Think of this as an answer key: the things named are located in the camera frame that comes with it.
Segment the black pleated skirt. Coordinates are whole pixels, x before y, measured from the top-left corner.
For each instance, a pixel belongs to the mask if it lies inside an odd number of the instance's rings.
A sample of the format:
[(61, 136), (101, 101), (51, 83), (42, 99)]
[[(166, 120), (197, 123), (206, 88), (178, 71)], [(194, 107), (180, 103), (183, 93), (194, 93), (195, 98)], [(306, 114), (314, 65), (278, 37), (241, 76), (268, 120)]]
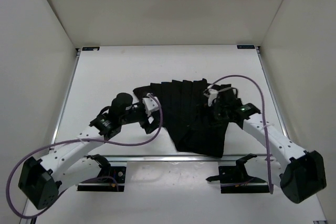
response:
[(229, 119), (207, 104), (206, 79), (172, 80), (136, 87), (140, 99), (150, 93), (158, 98), (163, 112), (163, 127), (179, 152), (220, 158), (224, 153)]

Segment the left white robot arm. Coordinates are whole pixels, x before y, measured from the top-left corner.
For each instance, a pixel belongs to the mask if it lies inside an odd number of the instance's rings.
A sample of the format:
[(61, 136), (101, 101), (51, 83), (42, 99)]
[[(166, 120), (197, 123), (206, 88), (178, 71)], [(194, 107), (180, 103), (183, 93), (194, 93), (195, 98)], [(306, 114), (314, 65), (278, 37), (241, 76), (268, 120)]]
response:
[(90, 152), (121, 132), (127, 124), (139, 123), (146, 133), (159, 132), (163, 113), (157, 97), (148, 93), (138, 103), (132, 95), (119, 93), (110, 106), (104, 107), (73, 141), (35, 159), (23, 163), (19, 189), (38, 210), (50, 207), (69, 187), (86, 181), (113, 179), (108, 160)]

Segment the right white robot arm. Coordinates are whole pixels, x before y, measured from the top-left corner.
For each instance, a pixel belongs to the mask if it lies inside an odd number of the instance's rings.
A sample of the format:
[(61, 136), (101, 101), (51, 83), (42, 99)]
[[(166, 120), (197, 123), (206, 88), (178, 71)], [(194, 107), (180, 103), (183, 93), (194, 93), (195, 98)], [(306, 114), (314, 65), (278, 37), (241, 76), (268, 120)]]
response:
[(255, 178), (266, 181), (269, 187), (279, 187), (293, 203), (299, 204), (327, 186), (324, 161), (317, 151), (307, 151), (281, 134), (268, 123), (253, 104), (243, 104), (233, 88), (215, 88), (204, 92), (208, 108), (217, 121), (235, 123), (266, 149), (266, 157), (247, 154), (235, 162), (229, 172), (212, 176), (208, 182), (221, 180), (227, 185), (231, 179), (244, 184)]

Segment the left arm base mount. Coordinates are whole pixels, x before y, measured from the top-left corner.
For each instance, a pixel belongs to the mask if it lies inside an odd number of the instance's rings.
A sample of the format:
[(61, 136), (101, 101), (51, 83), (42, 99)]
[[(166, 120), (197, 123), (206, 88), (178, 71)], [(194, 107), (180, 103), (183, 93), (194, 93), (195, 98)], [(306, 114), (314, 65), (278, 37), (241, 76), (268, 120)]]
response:
[(124, 192), (126, 163), (113, 163), (99, 154), (86, 156), (86, 160), (90, 159), (98, 163), (100, 172), (96, 178), (77, 185), (77, 191)]

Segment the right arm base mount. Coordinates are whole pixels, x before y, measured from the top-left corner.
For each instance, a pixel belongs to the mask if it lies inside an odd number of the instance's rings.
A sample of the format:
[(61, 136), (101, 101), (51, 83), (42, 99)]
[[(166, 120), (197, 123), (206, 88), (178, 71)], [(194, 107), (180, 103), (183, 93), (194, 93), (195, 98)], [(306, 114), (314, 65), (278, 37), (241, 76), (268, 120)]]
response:
[(262, 194), (269, 193), (267, 182), (258, 177), (249, 176), (245, 164), (255, 154), (245, 155), (235, 161), (235, 165), (222, 165), (218, 167), (218, 175), (206, 178), (209, 183), (220, 183), (222, 194)]

